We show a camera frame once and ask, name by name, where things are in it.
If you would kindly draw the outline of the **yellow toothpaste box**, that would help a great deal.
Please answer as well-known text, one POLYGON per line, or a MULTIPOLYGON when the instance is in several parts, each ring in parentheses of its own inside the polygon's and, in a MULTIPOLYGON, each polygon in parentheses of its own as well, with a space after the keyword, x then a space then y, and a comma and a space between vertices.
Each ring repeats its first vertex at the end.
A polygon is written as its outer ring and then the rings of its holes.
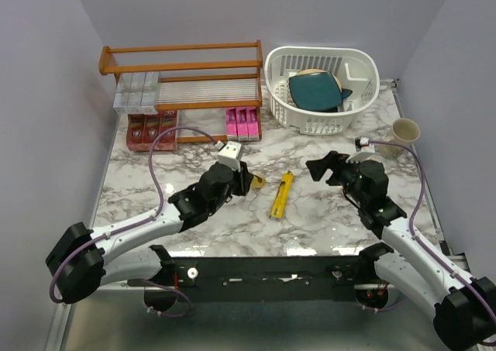
POLYGON ((271 219, 281 220, 283 218, 293 179, 294 175, 289 170, 282 175, 276 198, 270 211, 271 219))
POLYGON ((265 178, 254 175, 250 184, 250 188, 252 190, 258 190, 263 188, 266 185, 266 183, 267 181, 265 178))

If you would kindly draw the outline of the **large pink toothpaste box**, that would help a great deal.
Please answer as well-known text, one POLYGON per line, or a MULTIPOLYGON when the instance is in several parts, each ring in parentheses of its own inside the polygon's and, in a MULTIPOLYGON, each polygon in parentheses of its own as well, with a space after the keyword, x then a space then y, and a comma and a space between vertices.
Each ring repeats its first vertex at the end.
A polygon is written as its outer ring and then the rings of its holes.
POLYGON ((226 137, 227 140, 238 140, 236 109, 226 109, 226 137))

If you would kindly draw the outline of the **red 3D toothpaste box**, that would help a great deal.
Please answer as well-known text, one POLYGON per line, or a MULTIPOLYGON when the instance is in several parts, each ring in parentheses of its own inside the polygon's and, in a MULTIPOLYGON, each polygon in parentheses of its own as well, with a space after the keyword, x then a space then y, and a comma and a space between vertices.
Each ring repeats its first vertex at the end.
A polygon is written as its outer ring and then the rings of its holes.
MULTIPOLYGON (((177 111, 168 110, 161 115, 160 120, 160 133, 167 131, 177 125, 177 111)), ((167 134, 161 136, 159 143, 157 144, 157 149, 160 151, 172 151, 176 150, 177 139, 176 132, 171 131, 167 134)))
POLYGON ((126 145, 130 151, 141 152, 143 150, 144 126, 145 115, 128 115, 126 145))
POLYGON ((143 149, 149 150, 160 132, 160 115, 146 115, 143 129, 143 149))

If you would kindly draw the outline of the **silver toothpaste box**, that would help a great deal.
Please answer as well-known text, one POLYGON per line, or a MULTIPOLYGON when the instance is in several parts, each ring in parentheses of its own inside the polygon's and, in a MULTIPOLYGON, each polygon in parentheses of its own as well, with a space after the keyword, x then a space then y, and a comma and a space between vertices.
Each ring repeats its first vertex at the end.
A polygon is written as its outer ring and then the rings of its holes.
POLYGON ((125 114, 131 89, 132 73, 120 74, 117 80, 113 109, 117 114, 125 114))
POLYGON ((160 73, 157 71, 146 72, 143 84, 143 93, 141 98, 140 110, 143 114, 154 115, 157 113, 155 104, 159 95, 160 73))
POLYGON ((136 72, 132 75, 127 101, 127 112, 129 114, 136 114, 140 110, 145 76, 145 72, 136 72))

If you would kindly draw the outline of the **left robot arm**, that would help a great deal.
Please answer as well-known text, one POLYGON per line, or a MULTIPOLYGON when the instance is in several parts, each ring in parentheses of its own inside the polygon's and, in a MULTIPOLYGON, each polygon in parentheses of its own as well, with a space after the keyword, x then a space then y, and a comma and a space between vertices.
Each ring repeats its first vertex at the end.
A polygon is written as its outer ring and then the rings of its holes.
POLYGON ((201 225, 232 197, 247 195, 252 180, 245 162, 238 170, 216 162, 198 182, 161 198, 148 212, 93 229, 82 222, 70 225, 45 260, 52 275, 50 299, 73 304, 103 284, 128 280, 121 260, 130 250, 201 225))

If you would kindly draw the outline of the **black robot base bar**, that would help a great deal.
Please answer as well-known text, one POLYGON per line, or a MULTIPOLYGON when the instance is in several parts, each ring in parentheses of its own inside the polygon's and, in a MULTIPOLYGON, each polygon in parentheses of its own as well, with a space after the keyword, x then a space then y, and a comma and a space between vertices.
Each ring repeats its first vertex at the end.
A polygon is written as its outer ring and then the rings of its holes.
POLYGON ((359 256, 176 257, 146 285, 149 305, 166 308, 176 287, 194 303, 355 301, 383 281, 359 256))

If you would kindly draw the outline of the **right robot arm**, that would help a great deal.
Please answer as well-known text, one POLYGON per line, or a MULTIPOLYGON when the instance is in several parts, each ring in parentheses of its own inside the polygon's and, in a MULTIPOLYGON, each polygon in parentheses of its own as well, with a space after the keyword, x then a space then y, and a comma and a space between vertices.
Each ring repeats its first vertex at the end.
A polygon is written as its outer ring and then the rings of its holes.
POLYGON ((451 350, 467 350, 495 334, 495 285, 474 278, 437 249, 388 196, 389 178, 375 160, 329 152, 306 162, 312 180, 326 171, 329 186, 340 186, 356 204, 362 224, 385 244, 379 257, 356 264, 358 277, 392 284, 432 320, 437 336, 451 350))

